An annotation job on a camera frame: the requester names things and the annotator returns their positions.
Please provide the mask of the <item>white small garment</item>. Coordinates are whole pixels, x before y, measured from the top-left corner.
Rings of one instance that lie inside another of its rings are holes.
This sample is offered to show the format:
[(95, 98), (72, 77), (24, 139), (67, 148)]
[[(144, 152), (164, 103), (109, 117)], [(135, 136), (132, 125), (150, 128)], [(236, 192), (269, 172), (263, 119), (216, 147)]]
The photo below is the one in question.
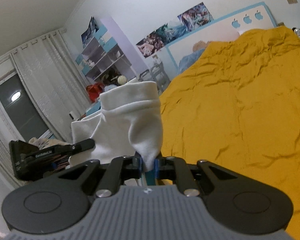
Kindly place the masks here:
[(70, 166), (97, 159), (102, 164), (138, 153), (150, 171), (160, 153), (163, 127), (157, 84), (128, 83), (100, 95), (101, 109), (71, 124), (75, 143), (93, 139), (95, 146), (69, 159)]

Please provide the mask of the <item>mustard yellow bed cover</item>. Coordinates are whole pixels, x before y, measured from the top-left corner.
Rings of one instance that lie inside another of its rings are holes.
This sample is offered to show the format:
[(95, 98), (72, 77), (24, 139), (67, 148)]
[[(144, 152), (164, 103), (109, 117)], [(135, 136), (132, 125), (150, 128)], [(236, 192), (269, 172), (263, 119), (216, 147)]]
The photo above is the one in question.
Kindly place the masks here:
[(285, 192), (300, 239), (300, 38), (286, 27), (211, 42), (160, 96), (164, 156), (205, 159)]

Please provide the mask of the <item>white blue bookshelf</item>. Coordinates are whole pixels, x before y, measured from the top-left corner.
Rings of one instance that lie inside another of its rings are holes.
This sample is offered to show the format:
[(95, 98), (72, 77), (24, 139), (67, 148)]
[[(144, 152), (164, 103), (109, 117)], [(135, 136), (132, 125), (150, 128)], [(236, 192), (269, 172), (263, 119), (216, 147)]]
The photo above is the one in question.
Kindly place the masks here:
[(76, 63), (91, 84), (115, 74), (131, 80), (149, 70), (136, 46), (111, 17), (101, 19), (99, 24), (92, 17), (81, 40), (83, 50)]

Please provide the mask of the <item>anime wall posters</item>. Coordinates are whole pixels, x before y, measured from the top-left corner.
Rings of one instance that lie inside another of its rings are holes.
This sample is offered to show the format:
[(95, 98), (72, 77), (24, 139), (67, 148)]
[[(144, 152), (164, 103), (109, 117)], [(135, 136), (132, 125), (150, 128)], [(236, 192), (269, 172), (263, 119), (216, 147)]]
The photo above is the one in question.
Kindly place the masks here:
[(136, 47), (143, 57), (147, 58), (174, 40), (212, 21), (212, 14), (201, 2), (148, 34), (136, 44)]

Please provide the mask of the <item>dark window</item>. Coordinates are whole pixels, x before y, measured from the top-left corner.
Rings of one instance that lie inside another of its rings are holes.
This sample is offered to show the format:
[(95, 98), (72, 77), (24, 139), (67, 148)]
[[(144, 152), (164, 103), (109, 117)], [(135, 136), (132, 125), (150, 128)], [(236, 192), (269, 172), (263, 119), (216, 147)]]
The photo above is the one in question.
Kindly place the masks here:
[(40, 138), (49, 131), (17, 74), (0, 81), (0, 103), (26, 142), (31, 138)]

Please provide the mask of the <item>red bag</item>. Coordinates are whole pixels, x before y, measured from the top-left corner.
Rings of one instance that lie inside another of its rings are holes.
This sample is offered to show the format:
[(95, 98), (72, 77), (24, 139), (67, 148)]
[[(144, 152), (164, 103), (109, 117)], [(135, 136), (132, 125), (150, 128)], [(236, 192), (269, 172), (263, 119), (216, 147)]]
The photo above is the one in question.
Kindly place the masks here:
[(94, 103), (104, 91), (104, 85), (102, 83), (94, 83), (93, 85), (88, 85), (86, 87), (89, 99)]

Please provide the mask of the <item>blue pillow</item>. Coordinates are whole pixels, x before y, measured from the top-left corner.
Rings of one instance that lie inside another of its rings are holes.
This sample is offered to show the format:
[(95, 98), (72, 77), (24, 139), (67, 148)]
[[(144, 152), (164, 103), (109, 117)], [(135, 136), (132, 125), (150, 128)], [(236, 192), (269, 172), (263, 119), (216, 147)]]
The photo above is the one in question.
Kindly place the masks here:
[(201, 57), (204, 51), (205, 49), (203, 48), (193, 52), (190, 55), (184, 56), (179, 62), (178, 74), (181, 74), (185, 70), (189, 69)]

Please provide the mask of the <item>white curtain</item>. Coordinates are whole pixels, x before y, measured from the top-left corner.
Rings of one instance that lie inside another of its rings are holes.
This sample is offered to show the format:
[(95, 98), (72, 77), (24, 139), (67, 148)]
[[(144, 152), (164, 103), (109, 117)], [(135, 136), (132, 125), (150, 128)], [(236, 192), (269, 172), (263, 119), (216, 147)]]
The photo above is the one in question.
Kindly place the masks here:
[(0, 56), (10, 59), (23, 87), (53, 135), (72, 142), (70, 113), (81, 116), (90, 104), (87, 79), (62, 35), (64, 28), (51, 31), (19, 45)]

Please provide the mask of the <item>white blue headboard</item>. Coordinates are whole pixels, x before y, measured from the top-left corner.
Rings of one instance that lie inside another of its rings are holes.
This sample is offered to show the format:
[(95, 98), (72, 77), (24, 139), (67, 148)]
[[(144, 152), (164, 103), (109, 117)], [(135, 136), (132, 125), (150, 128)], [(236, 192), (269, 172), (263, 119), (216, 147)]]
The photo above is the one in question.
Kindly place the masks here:
[(251, 29), (271, 29), (277, 27), (268, 6), (259, 2), (222, 16), (196, 30), (176, 39), (167, 46), (167, 52), (176, 67), (181, 59), (192, 53), (199, 41), (233, 41)]

